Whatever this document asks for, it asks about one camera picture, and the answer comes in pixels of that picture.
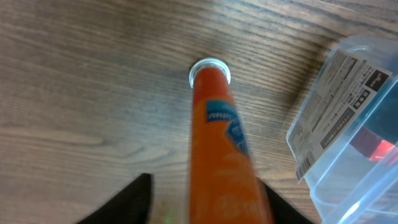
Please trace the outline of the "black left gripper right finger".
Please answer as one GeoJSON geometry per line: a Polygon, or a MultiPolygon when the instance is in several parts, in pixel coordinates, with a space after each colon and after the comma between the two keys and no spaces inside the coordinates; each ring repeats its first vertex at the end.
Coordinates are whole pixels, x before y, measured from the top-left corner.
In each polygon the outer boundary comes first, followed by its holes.
{"type": "Polygon", "coordinates": [[[257,179],[267,209],[276,224],[313,224],[309,219],[286,202],[277,192],[270,188],[263,180],[257,179]]]}

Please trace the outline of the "clear plastic container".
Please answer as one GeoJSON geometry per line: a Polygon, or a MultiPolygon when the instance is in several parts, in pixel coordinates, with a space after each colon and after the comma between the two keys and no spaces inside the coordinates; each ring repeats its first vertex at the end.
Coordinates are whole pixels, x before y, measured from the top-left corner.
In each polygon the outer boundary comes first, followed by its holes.
{"type": "Polygon", "coordinates": [[[286,140],[323,223],[396,223],[397,42],[339,42],[286,140]]]}

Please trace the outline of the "orange tablet tube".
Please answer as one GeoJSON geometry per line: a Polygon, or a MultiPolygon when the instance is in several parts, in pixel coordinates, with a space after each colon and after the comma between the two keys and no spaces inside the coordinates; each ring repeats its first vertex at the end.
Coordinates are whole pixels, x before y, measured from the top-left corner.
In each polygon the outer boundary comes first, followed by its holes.
{"type": "Polygon", "coordinates": [[[218,58],[195,62],[190,151],[189,223],[274,223],[251,162],[230,70],[218,58]]]}

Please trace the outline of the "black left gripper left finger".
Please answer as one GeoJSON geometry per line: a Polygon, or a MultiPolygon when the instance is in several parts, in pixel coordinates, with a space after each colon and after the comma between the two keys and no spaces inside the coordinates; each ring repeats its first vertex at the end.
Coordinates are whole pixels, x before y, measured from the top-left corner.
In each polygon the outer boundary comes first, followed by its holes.
{"type": "Polygon", "coordinates": [[[153,175],[142,173],[78,224],[146,224],[153,201],[153,175]]]}

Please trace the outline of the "red medicine box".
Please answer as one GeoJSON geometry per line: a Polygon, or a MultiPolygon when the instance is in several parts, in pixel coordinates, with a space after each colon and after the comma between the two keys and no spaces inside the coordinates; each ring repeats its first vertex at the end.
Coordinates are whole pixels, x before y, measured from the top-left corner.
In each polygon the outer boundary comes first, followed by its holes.
{"type": "Polygon", "coordinates": [[[395,148],[396,142],[396,128],[372,130],[363,126],[350,141],[350,145],[370,161],[379,162],[395,148]]]}

